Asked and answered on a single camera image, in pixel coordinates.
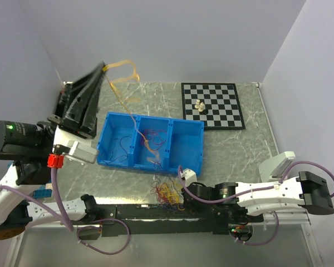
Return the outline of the blue three-compartment plastic bin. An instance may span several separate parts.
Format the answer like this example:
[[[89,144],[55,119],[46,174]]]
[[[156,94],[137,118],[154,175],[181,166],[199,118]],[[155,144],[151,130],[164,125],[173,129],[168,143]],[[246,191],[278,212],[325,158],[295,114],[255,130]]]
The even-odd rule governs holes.
[[[109,112],[97,144],[97,163],[146,172],[201,173],[204,124],[177,118]]]

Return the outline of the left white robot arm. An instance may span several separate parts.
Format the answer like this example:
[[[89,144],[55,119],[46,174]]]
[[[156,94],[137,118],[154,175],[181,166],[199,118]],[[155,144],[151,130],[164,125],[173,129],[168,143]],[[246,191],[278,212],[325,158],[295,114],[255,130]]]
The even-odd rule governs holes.
[[[69,230],[94,223],[93,196],[62,201],[57,172],[65,160],[93,164],[103,62],[76,81],[65,82],[53,114],[36,124],[0,121],[0,160],[10,166],[0,180],[0,240],[26,229],[60,221]]]

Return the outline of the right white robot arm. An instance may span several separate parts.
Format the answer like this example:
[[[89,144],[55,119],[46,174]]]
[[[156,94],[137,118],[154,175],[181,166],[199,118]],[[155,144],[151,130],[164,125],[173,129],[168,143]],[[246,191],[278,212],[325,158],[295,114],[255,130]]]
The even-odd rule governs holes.
[[[334,214],[327,181],[308,171],[283,182],[225,182],[207,187],[196,182],[186,186],[182,181],[182,186],[184,206],[232,206],[233,218],[240,222],[250,216],[286,209],[305,209],[312,215]]]

